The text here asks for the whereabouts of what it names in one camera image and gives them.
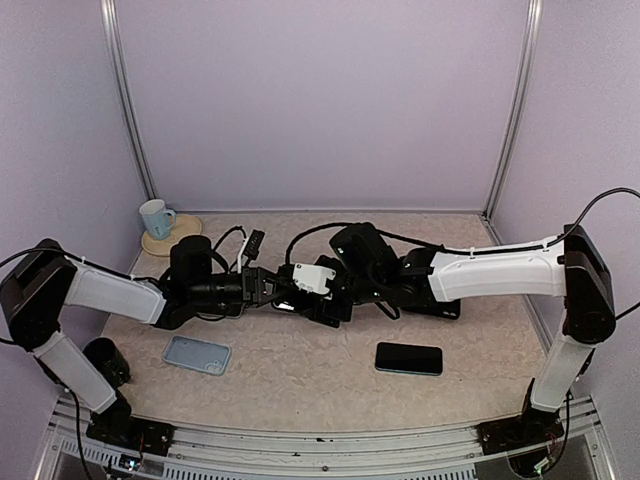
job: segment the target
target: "white wall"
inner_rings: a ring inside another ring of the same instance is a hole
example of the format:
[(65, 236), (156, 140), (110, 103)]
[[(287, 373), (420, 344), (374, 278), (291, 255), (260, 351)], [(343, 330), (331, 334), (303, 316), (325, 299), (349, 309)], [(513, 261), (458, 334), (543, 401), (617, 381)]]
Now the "white wall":
[[(522, 128), (495, 223), (509, 242), (560, 233), (596, 194), (640, 188), (640, 4), (546, 0)], [(640, 202), (612, 197), (584, 226), (613, 276), (616, 309), (640, 300)], [(560, 301), (539, 299), (555, 332)], [(640, 312), (600, 346), (593, 392), (623, 479), (638, 478)]]
[(187, 210), (480, 211), (527, 6), (118, 2), (160, 196)]
[[(97, 1), (0, 2), (0, 259), (45, 237), (121, 270), (139, 251), (142, 190), (100, 15)], [(68, 309), (62, 324), (83, 345), (104, 320)], [(57, 389), (18, 347), (0, 345), (0, 379), (0, 478), (26, 479)]]

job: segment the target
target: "mug handle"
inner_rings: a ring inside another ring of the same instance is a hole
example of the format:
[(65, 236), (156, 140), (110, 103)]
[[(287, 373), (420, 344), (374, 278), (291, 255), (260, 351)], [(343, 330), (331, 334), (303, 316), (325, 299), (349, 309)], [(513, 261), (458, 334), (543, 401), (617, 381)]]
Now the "mug handle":
[(169, 215), (169, 216), (173, 219), (173, 222), (170, 222), (170, 223), (169, 223), (169, 230), (171, 230), (171, 229), (175, 226), (176, 221), (177, 221), (177, 218), (176, 218), (176, 217), (177, 217), (177, 216), (176, 216), (176, 212), (174, 212), (174, 211), (173, 211), (173, 210), (171, 210), (170, 208), (167, 208), (167, 209), (166, 209), (164, 212), (162, 212), (162, 213), (164, 213), (165, 215)]

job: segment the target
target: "robotic arm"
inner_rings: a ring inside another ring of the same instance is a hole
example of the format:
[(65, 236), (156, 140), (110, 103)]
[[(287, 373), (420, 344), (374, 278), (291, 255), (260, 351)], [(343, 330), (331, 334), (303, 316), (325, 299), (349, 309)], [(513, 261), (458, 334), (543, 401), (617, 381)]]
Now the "robotic arm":
[[(353, 224), (330, 241), (337, 258), (321, 256), (315, 265), (285, 264), (277, 273), (248, 267), (263, 237), (254, 231), (245, 242), (237, 271), (215, 274), (211, 260), (217, 254), (209, 239), (187, 237), (172, 249), (171, 266), (157, 281), (89, 267), (61, 250), (32, 253), (0, 284), (0, 303), (13, 340), (93, 412), (90, 437), (130, 447), (141, 434), (146, 439), (161, 432), (164, 445), (147, 450), (161, 455), (167, 453), (172, 427), (131, 417), (117, 386), (109, 385), (61, 332), (63, 305), (175, 329), (198, 313), (225, 314), (234, 305), (271, 303), (338, 327), (350, 320), (354, 305), (364, 303), (375, 303), (394, 319), (400, 310), (456, 319), (460, 299), (466, 297), (563, 296), (560, 331), (541, 375), (532, 381), (522, 413), (479, 426), (487, 454), (545, 441), (549, 432), (561, 436), (556, 420), (567, 391), (588, 366), (595, 345), (615, 329), (610, 274), (581, 227), (552, 246), (555, 237), (459, 251), (425, 244), (398, 257), (372, 224)], [(52, 240), (38, 246), (59, 249)]]

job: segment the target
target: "black smartphone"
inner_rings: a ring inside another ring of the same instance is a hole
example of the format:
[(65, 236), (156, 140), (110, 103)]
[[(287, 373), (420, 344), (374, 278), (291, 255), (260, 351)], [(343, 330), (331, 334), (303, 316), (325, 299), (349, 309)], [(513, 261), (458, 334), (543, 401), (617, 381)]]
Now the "black smartphone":
[(442, 375), (442, 350), (438, 347), (380, 342), (376, 369), (384, 372)]

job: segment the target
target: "wooden coaster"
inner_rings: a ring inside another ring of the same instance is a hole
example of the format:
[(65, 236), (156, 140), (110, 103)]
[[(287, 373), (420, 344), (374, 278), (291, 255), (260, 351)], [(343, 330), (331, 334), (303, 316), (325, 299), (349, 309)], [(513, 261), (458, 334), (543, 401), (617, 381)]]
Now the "wooden coaster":
[(178, 214), (176, 224), (171, 229), (171, 234), (164, 240), (156, 240), (149, 232), (142, 235), (142, 248), (145, 252), (156, 257), (168, 257), (171, 247), (176, 245), (184, 237), (190, 235), (200, 235), (202, 233), (202, 222), (198, 217)]

